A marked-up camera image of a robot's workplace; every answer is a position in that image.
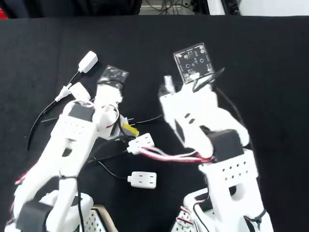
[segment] white plug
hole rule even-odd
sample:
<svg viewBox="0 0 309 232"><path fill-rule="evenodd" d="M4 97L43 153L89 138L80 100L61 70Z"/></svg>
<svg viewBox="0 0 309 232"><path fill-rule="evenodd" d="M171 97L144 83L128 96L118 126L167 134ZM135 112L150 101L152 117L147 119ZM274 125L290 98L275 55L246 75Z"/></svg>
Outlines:
<svg viewBox="0 0 309 232"><path fill-rule="evenodd" d="M128 153L132 153L133 155L136 155L140 152L140 148L142 147L154 147L154 141L150 135L150 133L143 134L139 137L137 137L134 140L131 140L128 143L129 147L126 149Z"/></svg>
<svg viewBox="0 0 309 232"><path fill-rule="evenodd" d="M131 186L144 189L155 189L156 173L148 172L132 172L131 176L127 177L127 181Z"/></svg>
<svg viewBox="0 0 309 232"><path fill-rule="evenodd" d="M76 100L89 101L91 99L90 94L80 82L73 85L70 91Z"/></svg>
<svg viewBox="0 0 309 232"><path fill-rule="evenodd" d="M98 57L93 51L89 51L87 55L79 62L78 71L87 73L97 63Z"/></svg>
<svg viewBox="0 0 309 232"><path fill-rule="evenodd" d="M67 86L62 87L60 93L58 94L58 96L55 98L55 101L60 101L61 99L65 98L66 96L71 94L71 91L69 90L69 88L71 87L71 83L69 83Z"/></svg>

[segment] yellow tag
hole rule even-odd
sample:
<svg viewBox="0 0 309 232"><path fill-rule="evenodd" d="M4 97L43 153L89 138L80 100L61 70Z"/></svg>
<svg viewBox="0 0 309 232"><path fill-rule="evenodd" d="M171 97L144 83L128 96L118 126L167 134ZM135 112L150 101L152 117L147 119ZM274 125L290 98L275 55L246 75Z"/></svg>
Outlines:
<svg viewBox="0 0 309 232"><path fill-rule="evenodd" d="M135 137L137 137L137 136L140 134L140 132L139 132L136 128L131 127L131 126L128 125L127 123L123 123L123 124L122 124L122 128L125 129L125 130L127 130L127 131L129 131L129 132L131 132L132 135L135 136Z"/></svg>

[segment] cable bundle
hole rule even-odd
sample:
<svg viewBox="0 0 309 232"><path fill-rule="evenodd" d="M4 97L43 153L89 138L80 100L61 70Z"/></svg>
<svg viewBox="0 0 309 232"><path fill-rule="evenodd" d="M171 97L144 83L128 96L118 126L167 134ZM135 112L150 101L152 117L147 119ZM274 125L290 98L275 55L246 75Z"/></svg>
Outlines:
<svg viewBox="0 0 309 232"><path fill-rule="evenodd" d="M214 158L203 158L196 151L179 154L179 155L171 155L163 152L162 150L156 147L143 147L140 148L140 154L146 157L156 159L159 161L167 161L167 162L212 162Z"/></svg>

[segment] red and white wire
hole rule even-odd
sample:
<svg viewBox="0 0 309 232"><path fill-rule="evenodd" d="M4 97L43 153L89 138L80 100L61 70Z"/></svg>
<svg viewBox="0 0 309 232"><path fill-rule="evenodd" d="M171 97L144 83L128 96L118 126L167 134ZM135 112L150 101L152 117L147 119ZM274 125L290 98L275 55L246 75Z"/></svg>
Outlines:
<svg viewBox="0 0 309 232"><path fill-rule="evenodd" d="M19 185L23 182L23 180L26 178L26 175L28 174L28 172L35 166L35 164L28 170L26 171L24 174L22 174L16 181L15 181L15 185Z"/></svg>
<svg viewBox="0 0 309 232"><path fill-rule="evenodd" d="M183 222L188 223L189 225L193 226L193 222L191 222L191 221L189 221L189 220L187 220L187 219L184 219L184 218L182 218L182 217L177 217L177 218L176 218L176 221L177 221L177 220L183 221Z"/></svg>
<svg viewBox="0 0 309 232"><path fill-rule="evenodd" d="M191 155L194 155L194 154L197 153L197 151L193 151L193 152L185 153L185 154L171 155L171 154L165 153L164 151L162 151L162 150L160 150L159 148L156 148L156 147L146 147L146 149L151 150L151 151L155 151L162 156L168 156L168 157L188 157L188 156L191 156Z"/></svg>
<svg viewBox="0 0 309 232"><path fill-rule="evenodd" d="M192 219L191 212L183 206L180 206L180 210L186 212L190 216L191 220L193 221L192 225L194 225L196 232L199 232L199 228L197 226L197 223Z"/></svg>
<svg viewBox="0 0 309 232"><path fill-rule="evenodd" d="M212 158L204 159L197 157L174 157L174 156L162 156L160 154L151 152L147 150L147 148L140 148L140 154L147 156L152 159L160 160L160 161L172 161L172 162L211 162Z"/></svg>

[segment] power plug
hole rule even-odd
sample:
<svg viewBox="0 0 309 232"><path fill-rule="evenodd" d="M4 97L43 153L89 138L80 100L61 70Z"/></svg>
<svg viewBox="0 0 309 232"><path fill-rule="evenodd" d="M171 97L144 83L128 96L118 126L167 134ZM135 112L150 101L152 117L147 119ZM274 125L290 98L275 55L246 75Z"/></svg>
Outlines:
<svg viewBox="0 0 309 232"><path fill-rule="evenodd" d="M98 57L93 51L89 51L86 56L79 62L78 71L87 73L97 63Z"/></svg>
<svg viewBox="0 0 309 232"><path fill-rule="evenodd" d="M139 137L137 137L134 140L131 140L128 143L129 147L126 149L128 153L132 153L133 155L136 155L140 152L140 148L142 147L154 147L154 141L150 135L150 133L143 134Z"/></svg>
<svg viewBox="0 0 309 232"><path fill-rule="evenodd" d="M155 189L156 173L148 172L132 172L131 176L127 177L127 181L131 186L144 189Z"/></svg>
<svg viewBox="0 0 309 232"><path fill-rule="evenodd" d="M88 91L80 82L70 87L70 91L76 100L89 101L91 99Z"/></svg>

